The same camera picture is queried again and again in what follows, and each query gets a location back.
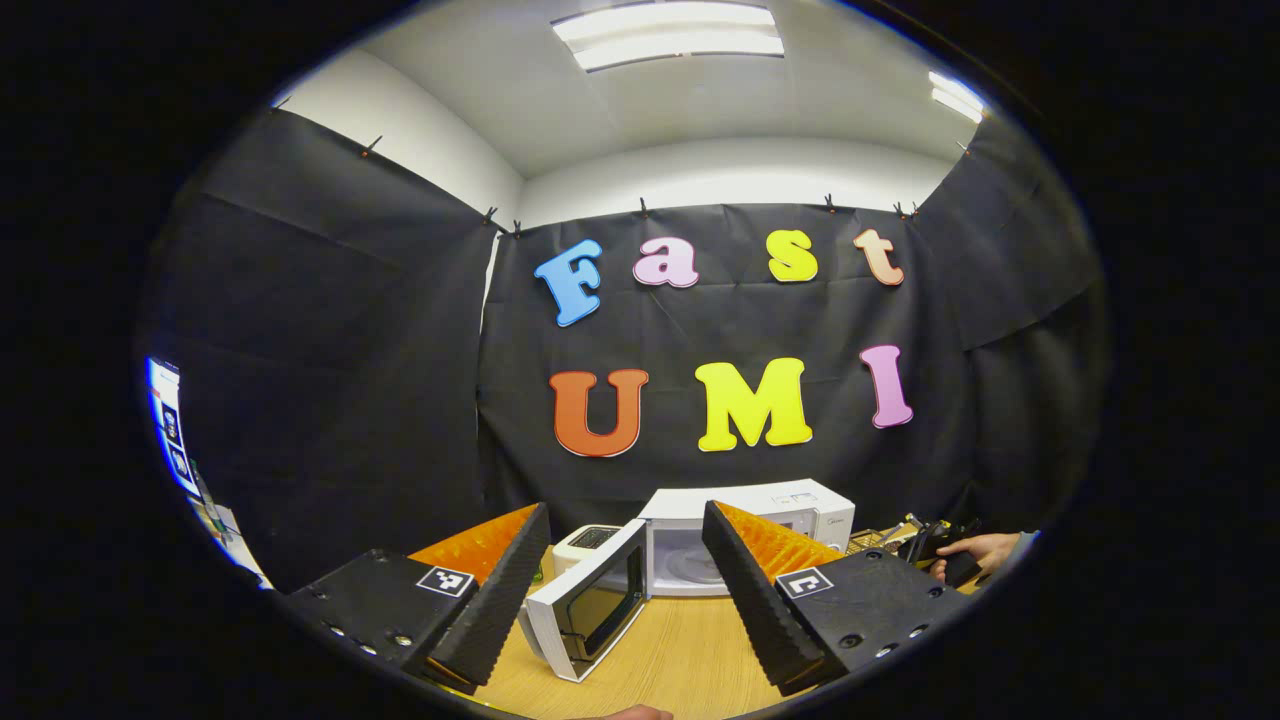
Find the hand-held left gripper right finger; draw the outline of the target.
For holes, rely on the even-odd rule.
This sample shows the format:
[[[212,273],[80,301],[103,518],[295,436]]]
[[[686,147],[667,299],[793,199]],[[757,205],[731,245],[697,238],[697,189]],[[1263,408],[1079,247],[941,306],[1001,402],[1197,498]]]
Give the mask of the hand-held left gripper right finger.
[[[785,696],[860,682],[963,618],[973,597],[884,550],[841,555],[719,501],[701,541]]]

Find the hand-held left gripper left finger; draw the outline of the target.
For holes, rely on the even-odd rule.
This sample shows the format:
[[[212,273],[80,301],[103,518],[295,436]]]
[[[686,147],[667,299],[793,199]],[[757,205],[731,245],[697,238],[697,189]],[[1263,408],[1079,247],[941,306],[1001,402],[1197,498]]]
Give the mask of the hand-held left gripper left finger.
[[[549,543],[532,503],[410,556],[370,550],[288,594],[311,628],[465,694],[489,682]]]

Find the white microwave oven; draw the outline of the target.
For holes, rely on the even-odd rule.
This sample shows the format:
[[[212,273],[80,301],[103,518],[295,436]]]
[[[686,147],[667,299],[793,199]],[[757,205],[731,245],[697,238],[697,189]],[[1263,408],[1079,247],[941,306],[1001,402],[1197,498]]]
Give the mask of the white microwave oven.
[[[658,489],[640,514],[584,562],[534,591],[518,611],[532,650],[567,682],[584,682],[653,596],[728,593],[701,542],[708,502],[721,501],[844,551],[855,505],[813,479]]]

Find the cream toaster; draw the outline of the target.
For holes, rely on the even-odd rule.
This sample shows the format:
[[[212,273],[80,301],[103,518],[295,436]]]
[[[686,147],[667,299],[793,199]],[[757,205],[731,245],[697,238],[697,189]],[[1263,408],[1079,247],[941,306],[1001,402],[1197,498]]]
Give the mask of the cream toaster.
[[[622,527],[585,525],[566,536],[552,548],[553,577],[589,560],[595,551],[616,536]]]

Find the white paper sheets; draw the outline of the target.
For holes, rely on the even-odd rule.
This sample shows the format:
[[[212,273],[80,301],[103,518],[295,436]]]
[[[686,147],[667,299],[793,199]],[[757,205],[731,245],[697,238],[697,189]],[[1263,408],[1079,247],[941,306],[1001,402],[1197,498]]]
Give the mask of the white paper sheets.
[[[234,565],[244,569],[251,575],[251,582],[260,589],[273,589],[271,582],[259,566],[247,541],[241,534],[234,512],[220,503],[207,503],[195,497],[188,497],[189,506],[195,516],[212,537],[215,544]]]

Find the black backdrop cloth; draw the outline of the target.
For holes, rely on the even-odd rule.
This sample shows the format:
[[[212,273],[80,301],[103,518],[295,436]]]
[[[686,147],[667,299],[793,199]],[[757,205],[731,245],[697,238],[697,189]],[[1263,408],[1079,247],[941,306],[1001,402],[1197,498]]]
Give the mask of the black backdrop cloth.
[[[140,351],[160,427],[268,579],[544,502],[554,536],[659,489],[810,478],[861,527],[1050,524],[1110,373],[1100,260],[1029,145],[983,124],[910,218],[710,204],[499,237],[291,111],[196,176]]]

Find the small ceiling light panel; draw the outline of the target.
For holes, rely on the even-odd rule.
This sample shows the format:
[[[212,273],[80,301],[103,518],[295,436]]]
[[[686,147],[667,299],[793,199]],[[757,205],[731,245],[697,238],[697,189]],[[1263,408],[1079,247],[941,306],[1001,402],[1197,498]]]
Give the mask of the small ceiling light panel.
[[[986,118],[986,105],[983,100],[968,88],[947,76],[929,70],[927,78],[932,85],[931,97],[952,111],[970,119],[973,123],[982,123]]]

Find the large ceiling light panel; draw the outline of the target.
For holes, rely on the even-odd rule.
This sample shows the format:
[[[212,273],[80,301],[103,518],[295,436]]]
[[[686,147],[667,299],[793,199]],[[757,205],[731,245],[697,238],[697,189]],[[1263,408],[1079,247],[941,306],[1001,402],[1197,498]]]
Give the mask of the large ceiling light panel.
[[[783,56],[765,6],[669,0],[609,6],[550,23],[585,72],[676,56]]]

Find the blue edged wall poster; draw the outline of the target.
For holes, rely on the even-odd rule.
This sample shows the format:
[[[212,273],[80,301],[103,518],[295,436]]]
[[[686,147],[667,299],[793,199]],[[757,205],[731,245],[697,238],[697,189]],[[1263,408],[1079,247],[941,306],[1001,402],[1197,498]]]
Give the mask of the blue edged wall poster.
[[[180,420],[180,374],[170,363],[147,357],[147,382],[160,450],[169,473],[189,496],[204,500],[205,493],[186,452],[186,434]]]

